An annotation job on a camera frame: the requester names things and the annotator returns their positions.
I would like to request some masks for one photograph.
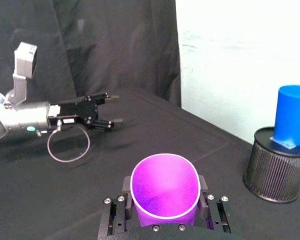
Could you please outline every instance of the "white wall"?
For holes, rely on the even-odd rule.
[[[300,0],[176,0],[182,108],[253,143],[300,84]]]

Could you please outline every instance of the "black fabric backdrop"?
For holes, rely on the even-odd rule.
[[[38,46],[29,102],[139,87],[181,105],[174,0],[0,0],[3,94],[20,42]]]

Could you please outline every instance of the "purple plastic cup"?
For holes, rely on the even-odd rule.
[[[192,163],[182,156],[148,156],[134,168],[130,189],[140,225],[193,225],[200,181]]]

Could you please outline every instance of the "metal mesh cylinder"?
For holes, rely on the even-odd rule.
[[[243,181],[252,193],[262,199],[289,203],[299,196],[300,146],[284,148],[270,139],[273,132],[273,127],[267,127],[255,133]]]

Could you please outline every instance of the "blue plastic cup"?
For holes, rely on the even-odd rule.
[[[287,146],[300,146],[300,85],[279,88],[274,140]]]

